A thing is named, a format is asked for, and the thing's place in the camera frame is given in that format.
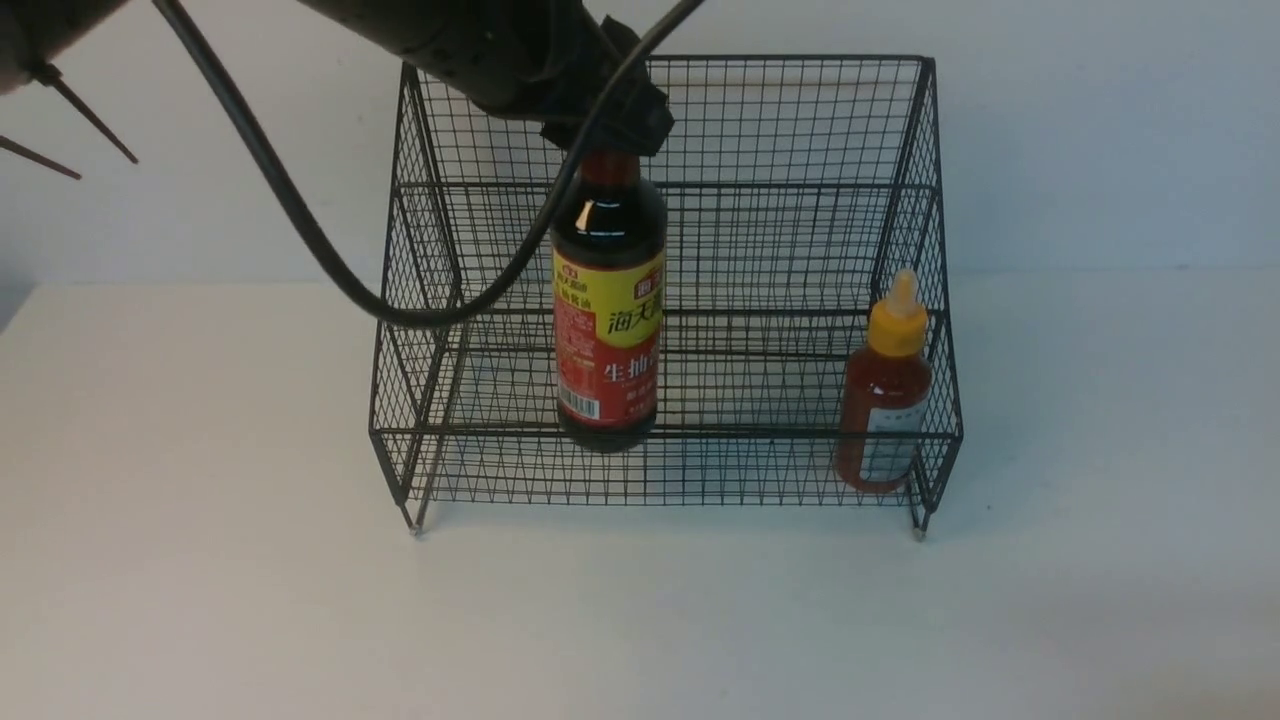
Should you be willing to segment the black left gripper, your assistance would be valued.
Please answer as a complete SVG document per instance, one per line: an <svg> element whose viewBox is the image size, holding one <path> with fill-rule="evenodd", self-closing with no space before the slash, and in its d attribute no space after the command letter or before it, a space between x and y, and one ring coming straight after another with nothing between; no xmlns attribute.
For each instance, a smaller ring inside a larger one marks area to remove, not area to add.
<svg viewBox="0 0 1280 720"><path fill-rule="evenodd" d="M498 61L515 95L481 102L489 115L534 122L541 137L567 150L593 111L590 141L640 158L655 156L675 127L668 97L645 61L625 69L640 36L605 15L513 15L499 41Z"/></svg>

